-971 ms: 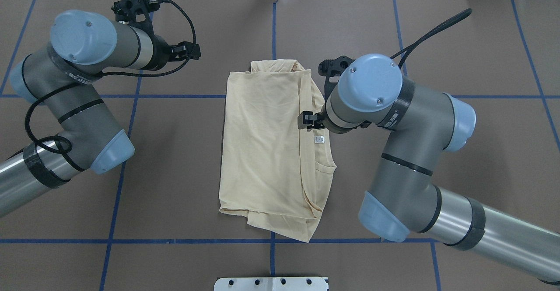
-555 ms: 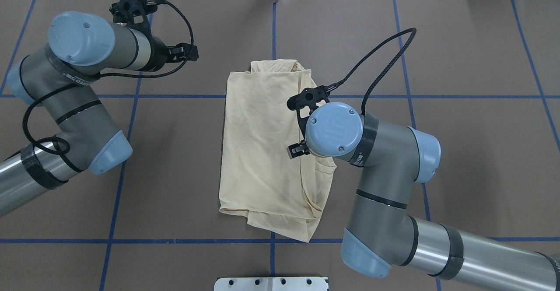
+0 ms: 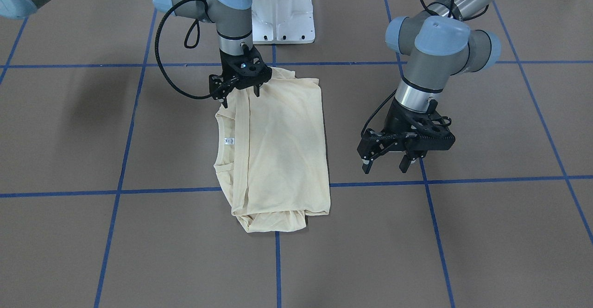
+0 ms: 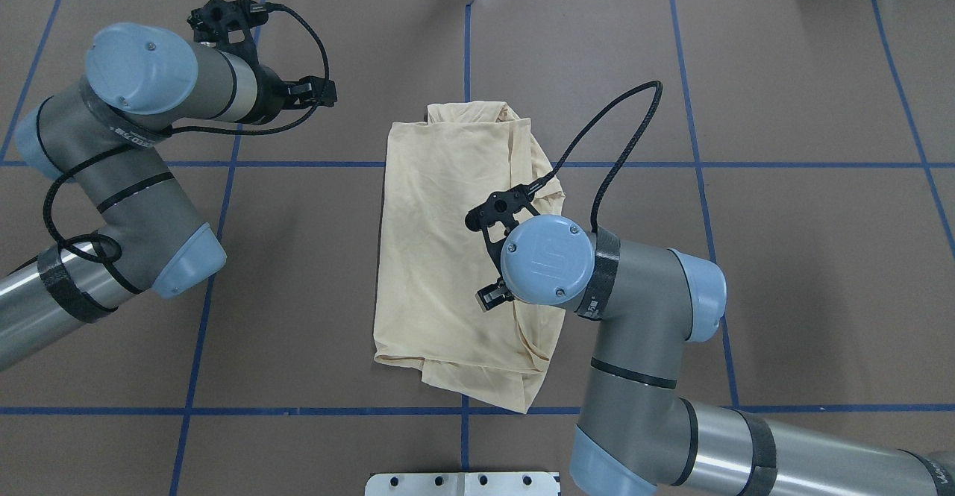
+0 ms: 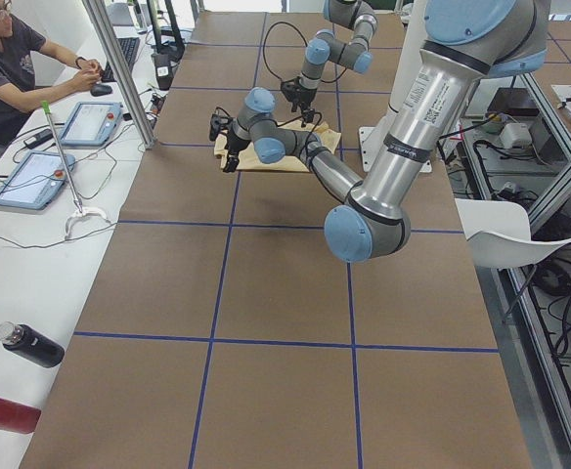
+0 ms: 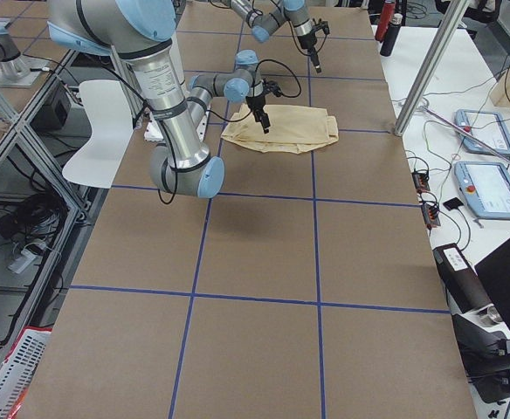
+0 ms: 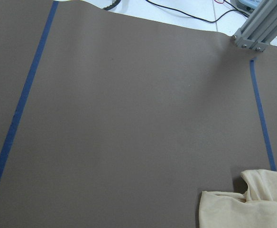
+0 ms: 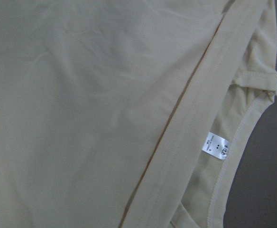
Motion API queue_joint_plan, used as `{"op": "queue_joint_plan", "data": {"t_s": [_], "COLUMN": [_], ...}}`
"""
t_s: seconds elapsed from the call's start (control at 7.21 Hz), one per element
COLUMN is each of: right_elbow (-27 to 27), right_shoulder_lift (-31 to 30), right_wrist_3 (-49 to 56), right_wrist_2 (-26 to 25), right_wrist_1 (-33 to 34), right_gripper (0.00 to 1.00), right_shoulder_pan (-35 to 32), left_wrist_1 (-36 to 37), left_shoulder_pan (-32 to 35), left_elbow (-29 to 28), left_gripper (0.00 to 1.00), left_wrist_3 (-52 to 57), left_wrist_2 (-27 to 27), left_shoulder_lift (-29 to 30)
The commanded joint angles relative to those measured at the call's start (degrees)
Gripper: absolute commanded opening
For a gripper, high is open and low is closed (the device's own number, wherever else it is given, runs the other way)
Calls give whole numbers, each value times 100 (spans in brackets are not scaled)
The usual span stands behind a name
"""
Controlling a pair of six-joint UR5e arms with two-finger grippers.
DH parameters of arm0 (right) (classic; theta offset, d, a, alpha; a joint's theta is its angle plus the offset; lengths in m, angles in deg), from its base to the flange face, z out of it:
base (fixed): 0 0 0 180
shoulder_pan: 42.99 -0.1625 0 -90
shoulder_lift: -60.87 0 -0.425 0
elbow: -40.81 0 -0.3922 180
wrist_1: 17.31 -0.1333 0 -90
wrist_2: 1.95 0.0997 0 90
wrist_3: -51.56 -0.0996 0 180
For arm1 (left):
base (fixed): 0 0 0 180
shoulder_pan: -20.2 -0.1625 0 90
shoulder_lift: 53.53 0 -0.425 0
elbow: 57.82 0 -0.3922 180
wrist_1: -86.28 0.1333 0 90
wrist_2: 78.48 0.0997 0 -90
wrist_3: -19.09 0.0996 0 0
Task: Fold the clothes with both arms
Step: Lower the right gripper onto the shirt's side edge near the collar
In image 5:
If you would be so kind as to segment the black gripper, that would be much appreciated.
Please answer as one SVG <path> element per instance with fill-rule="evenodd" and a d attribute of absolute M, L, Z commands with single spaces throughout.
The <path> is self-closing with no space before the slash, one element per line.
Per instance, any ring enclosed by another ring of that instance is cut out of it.
<path fill-rule="evenodd" d="M 239 155 L 250 144 L 249 133 L 228 113 L 215 110 L 210 117 L 209 141 L 214 143 L 214 154 L 226 156 L 223 171 L 234 173 L 240 163 Z"/>
<path fill-rule="evenodd" d="M 317 89 L 306 86 L 301 77 L 282 81 L 280 89 L 285 99 L 291 103 L 291 111 L 302 114 L 302 127 L 312 123 L 315 116 L 313 102 Z"/>

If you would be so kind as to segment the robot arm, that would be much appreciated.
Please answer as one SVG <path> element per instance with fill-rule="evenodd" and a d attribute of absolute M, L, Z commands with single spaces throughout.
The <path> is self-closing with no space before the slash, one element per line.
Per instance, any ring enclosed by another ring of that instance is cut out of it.
<path fill-rule="evenodd" d="M 365 177 L 317 134 L 278 125 L 275 98 L 261 87 L 248 92 L 237 115 L 213 114 L 209 136 L 225 137 L 227 171 L 247 148 L 264 164 L 298 158 L 338 200 L 324 227 L 336 257 L 362 262 L 392 254 L 411 233 L 402 201 L 471 86 L 538 69 L 547 52 L 549 10 L 547 1 L 428 2 L 420 68 Z"/>
<path fill-rule="evenodd" d="M 370 42 L 378 23 L 373 8 L 366 1 L 326 1 L 324 18 L 351 30 L 353 35 L 348 42 L 343 42 L 331 30 L 319 30 L 306 46 L 299 74 L 281 83 L 291 111 L 301 115 L 301 126 L 313 121 L 312 104 L 327 62 L 364 74 L 373 60 Z"/>

